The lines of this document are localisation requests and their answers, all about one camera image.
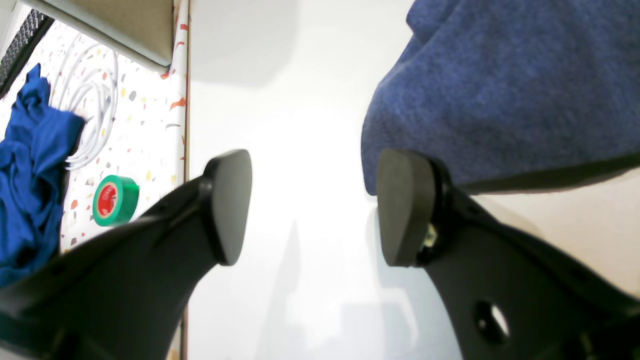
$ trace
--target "white wall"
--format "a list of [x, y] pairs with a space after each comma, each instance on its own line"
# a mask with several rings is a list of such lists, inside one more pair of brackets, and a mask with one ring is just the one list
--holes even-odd
[[189, 360], [460, 358], [426, 273], [385, 264], [362, 181], [411, 3], [192, 0], [190, 176], [234, 148], [254, 176], [240, 260], [191, 299]]
[[640, 168], [580, 188], [475, 198], [498, 220], [551, 243], [640, 300]]
[[15, 30], [13, 29], [13, 9], [16, 7], [15, 0], [0, 0], [0, 40], [2, 41], [2, 48], [0, 48], [0, 58], [4, 56], [6, 48], [9, 46]]

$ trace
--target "white floor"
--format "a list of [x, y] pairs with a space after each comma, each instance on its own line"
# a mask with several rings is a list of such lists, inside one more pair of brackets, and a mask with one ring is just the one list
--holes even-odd
[[460, 358], [426, 273], [385, 264], [362, 180], [411, 3], [192, 0], [190, 175], [248, 149], [253, 193], [240, 260], [191, 298], [189, 360]]

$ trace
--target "beige panel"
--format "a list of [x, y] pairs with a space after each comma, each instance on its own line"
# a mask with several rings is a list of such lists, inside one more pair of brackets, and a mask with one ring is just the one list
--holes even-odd
[[173, 53], [172, 0], [25, 0], [134, 61], [165, 71]]

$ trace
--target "tape roll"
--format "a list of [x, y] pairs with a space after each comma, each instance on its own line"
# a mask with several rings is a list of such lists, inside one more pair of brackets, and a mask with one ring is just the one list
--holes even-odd
[[93, 198], [93, 219], [100, 226], [116, 226], [131, 220], [138, 206], [140, 188], [133, 179], [109, 175]]

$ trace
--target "speckled white surface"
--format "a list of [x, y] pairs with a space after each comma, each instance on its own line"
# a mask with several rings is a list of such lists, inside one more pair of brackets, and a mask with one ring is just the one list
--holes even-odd
[[[140, 186], [140, 197], [134, 218], [140, 216], [163, 195], [184, 180], [184, 123], [186, 115], [186, 73], [188, 40], [188, 1], [177, 7], [173, 64], [165, 74], [152, 72], [127, 57], [117, 54], [118, 106], [113, 130], [106, 146], [87, 166], [69, 174], [65, 213], [60, 229], [60, 250], [65, 252], [104, 231], [93, 220], [93, 196], [100, 180], [110, 174], [134, 179]], [[27, 65], [8, 94], [0, 100], [0, 128], [6, 127], [11, 105], [24, 84], [26, 73], [36, 64], [42, 65], [42, 75], [53, 81], [65, 54], [78, 32], [61, 22], [55, 22], [36, 46]], [[95, 41], [80, 35], [72, 48], [70, 59], [76, 58]], [[71, 76], [67, 94], [73, 92], [83, 74], [93, 69], [113, 70], [113, 51], [104, 45], [93, 48], [70, 74], [73, 61], [60, 72], [61, 81]], [[105, 71], [92, 79], [107, 82]], [[62, 86], [53, 92], [53, 104], [58, 103]], [[97, 97], [92, 92], [81, 101], [76, 113], [85, 119], [95, 114]]]

